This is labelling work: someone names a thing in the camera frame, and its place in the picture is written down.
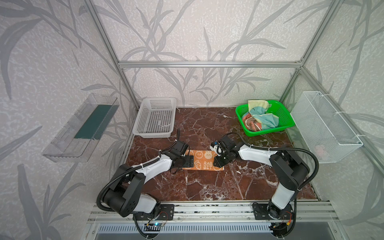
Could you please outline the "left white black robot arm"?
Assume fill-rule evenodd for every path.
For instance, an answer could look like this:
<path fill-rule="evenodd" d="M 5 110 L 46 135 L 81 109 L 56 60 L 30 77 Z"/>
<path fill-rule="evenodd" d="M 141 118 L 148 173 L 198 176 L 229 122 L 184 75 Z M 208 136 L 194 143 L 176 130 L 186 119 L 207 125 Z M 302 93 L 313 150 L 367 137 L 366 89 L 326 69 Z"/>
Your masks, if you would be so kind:
<path fill-rule="evenodd" d="M 123 164 L 99 192 L 97 207 L 102 211 L 116 212 L 121 217 L 133 214 L 137 218 L 144 214 L 155 219 L 161 214 L 161 202 L 143 194 L 144 185 L 161 173 L 188 167 L 193 160 L 189 145 L 176 140 L 147 162 L 134 166 Z"/>

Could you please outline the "orange bunny pattern towel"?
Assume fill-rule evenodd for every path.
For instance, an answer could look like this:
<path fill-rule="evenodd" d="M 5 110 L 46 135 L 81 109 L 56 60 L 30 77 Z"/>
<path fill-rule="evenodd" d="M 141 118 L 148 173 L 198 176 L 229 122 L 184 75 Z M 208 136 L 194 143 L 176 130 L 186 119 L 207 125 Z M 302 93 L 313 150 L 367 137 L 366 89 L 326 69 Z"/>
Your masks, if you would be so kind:
<path fill-rule="evenodd" d="M 213 165 L 215 157 L 217 154 L 214 151 L 199 151 L 191 150 L 190 155 L 194 156 L 194 166 L 192 168 L 183 168 L 183 170 L 193 170 L 193 171 L 224 171 L 225 168 L 215 167 Z"/>

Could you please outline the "blue yellow towel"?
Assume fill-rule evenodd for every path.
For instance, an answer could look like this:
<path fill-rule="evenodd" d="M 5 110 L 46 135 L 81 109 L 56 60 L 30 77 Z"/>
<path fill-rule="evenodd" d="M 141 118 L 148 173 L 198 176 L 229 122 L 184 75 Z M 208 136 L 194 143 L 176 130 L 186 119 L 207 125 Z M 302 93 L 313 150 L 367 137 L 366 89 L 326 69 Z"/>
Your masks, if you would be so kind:
<path fill-rule="evenodd" d="M 249 100 L 248 107 L 251 117 L 260 125 L 260 130 L 269 130 L 277 128 L 279 125 L 279 117 L 268 113 L 267 110 L 270 108 L 270 104 L 265 100 Z"/>

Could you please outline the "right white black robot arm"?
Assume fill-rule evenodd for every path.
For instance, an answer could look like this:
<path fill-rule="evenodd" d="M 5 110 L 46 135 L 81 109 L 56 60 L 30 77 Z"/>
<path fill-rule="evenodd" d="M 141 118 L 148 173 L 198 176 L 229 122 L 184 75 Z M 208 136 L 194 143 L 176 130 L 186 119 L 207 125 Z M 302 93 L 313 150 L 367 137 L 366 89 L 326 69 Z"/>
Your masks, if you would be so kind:
<path fill-rule="evenodd" d="M 254 212 L 274 220 L 281 219 L 285 213 L 291 211 L 290 203 L 296 198 L 298 192 L 313 179 L 313 176 L 307 177 L 310 168 L 298 155 L 298 152 L 309 155 L 316 164 L 318 163 L 316 156 L 305 149 L 257 147 L 245 141 L 236 143 L 229 138 L 229 135 L 212 142 L 210 149 L 217 154 L 214 158 L 214 166 L 218 168 L 237 159 L 257 162 L 273 168 L 279 181 L 278 187 L 269 203 L 263 207 L 254 207 Z"/>

